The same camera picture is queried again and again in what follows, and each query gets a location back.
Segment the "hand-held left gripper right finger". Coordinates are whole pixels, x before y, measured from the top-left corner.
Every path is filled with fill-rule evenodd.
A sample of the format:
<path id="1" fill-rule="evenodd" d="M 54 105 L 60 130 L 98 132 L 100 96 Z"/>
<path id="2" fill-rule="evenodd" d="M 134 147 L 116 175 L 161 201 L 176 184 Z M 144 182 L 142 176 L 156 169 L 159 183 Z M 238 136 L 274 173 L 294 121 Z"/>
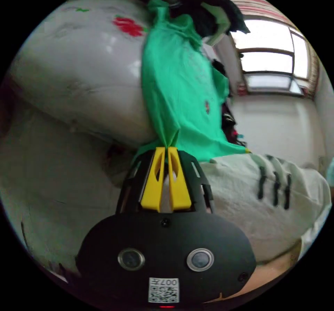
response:
<path id="1" fill-rule="evenodd" d="M 168 172 L 172 211 L 189 210 L 191 208 L 191 198 L 176 147 L 168 147 Z"/>

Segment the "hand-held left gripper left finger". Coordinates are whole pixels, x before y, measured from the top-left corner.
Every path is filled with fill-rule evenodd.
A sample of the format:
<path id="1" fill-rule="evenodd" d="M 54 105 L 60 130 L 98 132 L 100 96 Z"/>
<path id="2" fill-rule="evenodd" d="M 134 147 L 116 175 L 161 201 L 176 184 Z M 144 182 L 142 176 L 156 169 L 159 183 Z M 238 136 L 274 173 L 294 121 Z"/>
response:
<path id="1" fill-rule="evenodd" d="M 153 152 L 148 176 L 141 198 L 144 210 L 159 212 L 164 184 L 165 148 L 157 147 Z"/>

